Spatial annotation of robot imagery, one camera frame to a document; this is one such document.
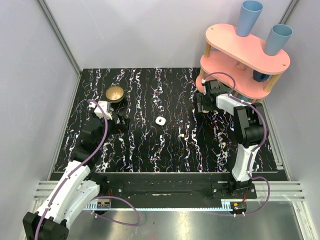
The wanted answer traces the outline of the white earbud charging case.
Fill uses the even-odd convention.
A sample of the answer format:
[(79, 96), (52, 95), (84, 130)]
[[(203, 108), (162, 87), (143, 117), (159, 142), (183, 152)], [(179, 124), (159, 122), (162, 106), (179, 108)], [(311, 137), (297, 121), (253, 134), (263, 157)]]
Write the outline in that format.
[(155, 119), (155, 123), (159, 126), (164, 126), (166, 124), (166, 119), (162, 116), (158, 116), (156, 119)]

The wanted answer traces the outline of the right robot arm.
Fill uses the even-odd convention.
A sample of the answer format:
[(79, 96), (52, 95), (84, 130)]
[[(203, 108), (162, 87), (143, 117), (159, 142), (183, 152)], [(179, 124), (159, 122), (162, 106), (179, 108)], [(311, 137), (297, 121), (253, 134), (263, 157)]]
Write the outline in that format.
[(268, 137), (264, 108), (251, 104), (222, 90), (215, 80), (203, 80), (202, 93), (196, 95), (199, 112), (223, 110), (233, 117), (233, 132), (237, 141), (234, 167), (227, 182), (227, 192), (239, 198), (252, 188), (254, 159)]

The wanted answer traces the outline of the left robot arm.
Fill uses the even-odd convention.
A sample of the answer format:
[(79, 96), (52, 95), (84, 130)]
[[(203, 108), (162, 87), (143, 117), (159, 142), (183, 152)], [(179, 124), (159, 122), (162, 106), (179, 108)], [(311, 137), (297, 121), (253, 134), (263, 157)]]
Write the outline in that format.
[(112, 119), (93, 117), (83, 126), (73, 159), (49, 197), (35, 212), (23, 217), (28, 240), (65, 240), (69, 230), (83, 210), (99, 215), (119, 200), (109, 189), (108, 178), (94, 172), (95, 157), (109, 134), (125, 130), (129, 120), (120, 114)]

